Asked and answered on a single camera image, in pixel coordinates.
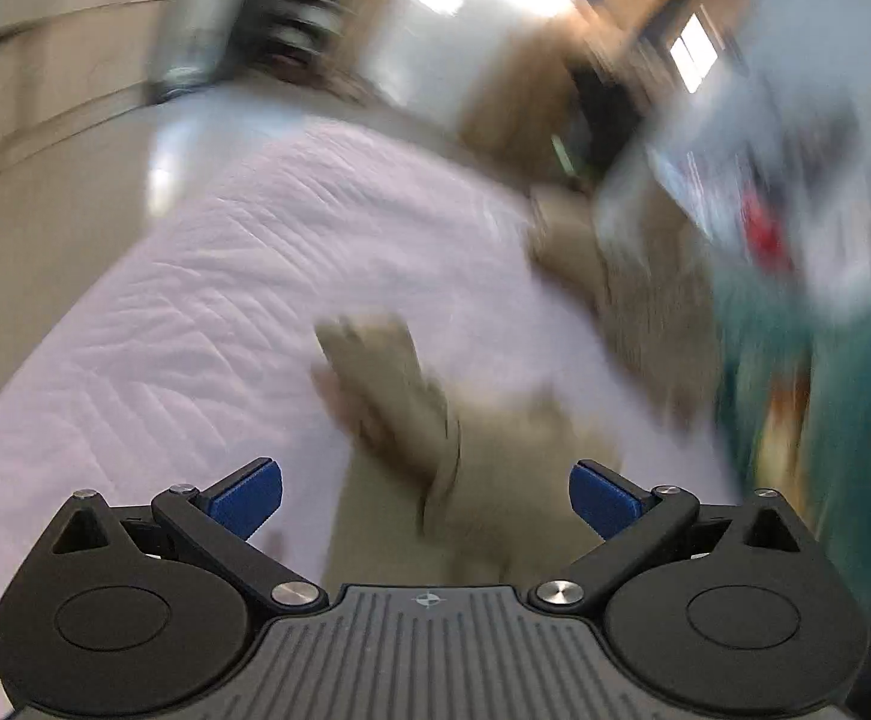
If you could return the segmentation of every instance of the beige floor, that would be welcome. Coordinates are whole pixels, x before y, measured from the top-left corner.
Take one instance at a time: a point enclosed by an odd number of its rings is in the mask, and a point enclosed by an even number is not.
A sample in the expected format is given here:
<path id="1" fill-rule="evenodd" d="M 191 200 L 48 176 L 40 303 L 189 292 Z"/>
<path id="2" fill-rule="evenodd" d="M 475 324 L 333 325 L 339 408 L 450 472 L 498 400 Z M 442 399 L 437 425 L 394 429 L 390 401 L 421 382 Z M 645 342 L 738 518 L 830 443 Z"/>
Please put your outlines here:
<path id="1" fill-rule="evenodd" d="M 0 175 L 0 389 L 154 218 L 312 115 L 474 164 L 434 129 L 391 109 L 259 77 L 139 109 L 57 143 Z"/>

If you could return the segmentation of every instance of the teal cloth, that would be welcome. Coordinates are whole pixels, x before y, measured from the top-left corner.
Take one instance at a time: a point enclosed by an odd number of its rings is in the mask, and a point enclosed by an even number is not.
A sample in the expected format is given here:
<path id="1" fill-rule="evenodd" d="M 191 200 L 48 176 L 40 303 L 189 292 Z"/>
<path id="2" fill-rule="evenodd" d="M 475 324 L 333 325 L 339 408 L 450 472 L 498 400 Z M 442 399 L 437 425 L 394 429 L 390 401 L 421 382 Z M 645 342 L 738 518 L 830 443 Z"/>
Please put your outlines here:
<path id="1" fill-rule="evenodd" d="M 740 482 L 753 460 L 773 372 L 812 364 L 801 459 L 818 539 L 871 619 L 871 317 L 833 327 L 757 275 L 713 278 L 725 371 L 716 418 Z"/>

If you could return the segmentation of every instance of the mattress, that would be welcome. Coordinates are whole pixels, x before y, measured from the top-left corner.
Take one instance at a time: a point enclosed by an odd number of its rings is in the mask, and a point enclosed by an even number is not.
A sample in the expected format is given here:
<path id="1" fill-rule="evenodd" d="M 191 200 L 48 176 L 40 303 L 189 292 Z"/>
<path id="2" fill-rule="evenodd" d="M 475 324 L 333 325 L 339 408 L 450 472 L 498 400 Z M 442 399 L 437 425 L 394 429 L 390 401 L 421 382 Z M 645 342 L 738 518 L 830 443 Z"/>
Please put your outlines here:
<path id="1" fill-rule="evenodd" d="M 247 159 L 128 252 L 0 394 L 0 594 L 72 490 L 141 504 L 259 456 L 285 494 L 251 542 L 317 581 L 349 440 L 312 385 L 313 324 L 343 313 L 405 317 L 453 386 L 550 386 L 637 483 L 733 501 L 706 429 L 659 428 L 588 314 L 531 271 L 527 218 L 508 190 L 348 125 Z"/>

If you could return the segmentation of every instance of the white bed sheet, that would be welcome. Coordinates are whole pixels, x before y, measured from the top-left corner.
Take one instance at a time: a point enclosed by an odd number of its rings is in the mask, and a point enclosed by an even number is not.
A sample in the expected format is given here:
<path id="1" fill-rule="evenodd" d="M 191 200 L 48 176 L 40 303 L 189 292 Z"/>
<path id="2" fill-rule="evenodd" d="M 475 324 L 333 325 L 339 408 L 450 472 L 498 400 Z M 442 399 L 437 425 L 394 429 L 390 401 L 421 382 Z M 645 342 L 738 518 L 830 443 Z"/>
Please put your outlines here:
<path id="1" fill-rule="evenodd" d="M 0 594 L 71 490 L 141 504 L 258 456 L 279 462 L 285 496 L 252 543 L 318 580 L 349 442 L 311 384 L 312 328 L 346 312 L 402 314 L 453 384 L 552 385 L 610 430 L 637 483 L 734 500 L 706 430 L 659 429 L 588 314 L 531 272 L 522 208 L 475 173 L 317 122 L 165 220 L 0 394 Z"/>

